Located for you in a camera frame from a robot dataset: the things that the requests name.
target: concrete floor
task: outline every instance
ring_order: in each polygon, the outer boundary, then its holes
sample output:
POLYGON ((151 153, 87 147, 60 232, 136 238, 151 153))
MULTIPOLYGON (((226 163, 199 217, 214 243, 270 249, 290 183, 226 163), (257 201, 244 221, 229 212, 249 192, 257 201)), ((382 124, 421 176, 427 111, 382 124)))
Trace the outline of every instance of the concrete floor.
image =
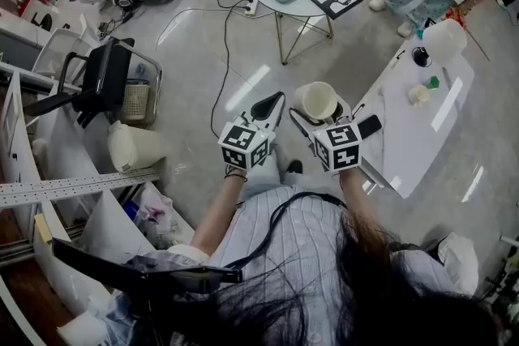
MULTIPOLYGON (((225 5, 236 1, 221 0, 225 5)), ((134 37, 136 47, 155 55, 165 68, 161 112, 154 126, 169 141, 162 185, 194 226, 224 174, 209 116, 225 73, 226 13, 187 11, 171 20, 179 11, 197 7, 217 8, 217 3, 175 0, 150 7, 114 33, 134 37)), ((260 6, 258 15, 268 12, 260 6)), ((399 22, 388 12, 370 12, 364 2, 335 21, 336 36, 331 42, 282 66, 273 16, 247 19, 233 15, 228 32, 230 71, 215 111, 216 129, 260 97, 282 90, 290 101, 298 86, 315 80, 333 85, 353 107, 401 45, 396 34, 399 22)), ((294 39, 297 27, 287 25, 287 39, 294 39)), ((375 190, 371 199, 384 226, 404 241, 420 243, 437 226, 471 238, 483 278, 495 270, 500 255, 508 250, 499 236, 515 237, 519 229, 519 125, 514 116, 519 32, 494 0, 470 14, 468 27, 490 61, 469 39, 463 54, 474 68, 475 80, 443 149, 408 199, 389 188, 375 190)), ((315 36, 307 32, 302 45, 315 36)), ((319 171, 319 163, 286 114, 277 141, 289 157, 304 160, 307 172, 319 171)))

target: electrical outlet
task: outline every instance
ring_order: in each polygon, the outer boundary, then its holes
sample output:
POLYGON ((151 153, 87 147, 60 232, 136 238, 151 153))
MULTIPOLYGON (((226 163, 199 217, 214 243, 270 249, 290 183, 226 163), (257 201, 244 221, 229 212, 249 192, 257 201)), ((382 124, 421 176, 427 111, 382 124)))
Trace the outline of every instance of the electrical outlet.
POLYGON ((256 14, 256 10, 258 9, 258 0, 252 0, 252 2, 248 2, 246 6, 248 6, 250 10, 245 11, 245 15, 254 16, 256 14))

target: white round table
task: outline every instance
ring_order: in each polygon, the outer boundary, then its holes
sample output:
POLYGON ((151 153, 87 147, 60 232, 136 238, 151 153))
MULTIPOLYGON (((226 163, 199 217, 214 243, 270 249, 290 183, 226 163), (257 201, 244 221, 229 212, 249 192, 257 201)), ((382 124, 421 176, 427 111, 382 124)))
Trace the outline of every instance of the white round table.
POLYGON ((277 40, 279 42, 279 53, 281 57, 281 63, 283 65, 286 65, 289 61, 290 55, 292 54, 292 51, 294 50, 295 45, 298 43, 299 38, 305 31, 305 28, 312 29, 316 32, 320 32, 321 34, 325 35, 325 38, 321 41, 318 41, 314 43, 313 45, 310 45, 309 47, 305 48, 304 50, 299 51, 295 55, 292 56, 291 59, 296 58, 301 53, 304 53, 308 51, 309 49, 315 48, 317 45, 321 44, 322 42, 332 39, 333 38, 333 29, 332 29, 332 21, 330 20, 329 16, 326 15, 326 20, 328 21, 328 30, 325 31, 321 28, 317 28, 316 26, 308 23, 310 18, 316 17, 316 16, 323 16, 325 13, 317 7, 316 4, 314 4, 311 0, 294 0, 293 2, 289 3, 279 3, 277 0, 258 0, 259 2, 263 3, 266 7, 269 7, 274 11, 274 17, 276 18, 276 28, 277 28, 277 40), (298 36, 296 37, 296 40, 292 44, 289 52, 284 55, 283 54, 283 31, 281 29, 281 18, 283 15, 286 15, 292 19, 295 19, 299 22, 304 23, 303 26, 301 26, 298 36))

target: white trash bin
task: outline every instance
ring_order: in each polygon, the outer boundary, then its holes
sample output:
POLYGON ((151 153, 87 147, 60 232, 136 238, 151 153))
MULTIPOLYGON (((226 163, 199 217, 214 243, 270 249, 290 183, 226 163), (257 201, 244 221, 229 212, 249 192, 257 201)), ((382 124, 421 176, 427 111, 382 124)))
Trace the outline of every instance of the white trash bin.
POLYGON ((115 122, 109 128, 108 149, 114 167, 121 173, 148 168, 165 157, 163 137, 156 131, 115 122))

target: wicker basket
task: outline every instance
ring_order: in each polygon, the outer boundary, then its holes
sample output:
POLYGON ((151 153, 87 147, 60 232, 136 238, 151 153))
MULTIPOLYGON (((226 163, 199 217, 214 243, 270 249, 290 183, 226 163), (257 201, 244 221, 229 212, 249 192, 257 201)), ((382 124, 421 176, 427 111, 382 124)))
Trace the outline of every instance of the wicker basket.
POLYGON ((122 105, 122 118, 137 122, 146 117, 149 85, 147 83, 127 83, 122 105))

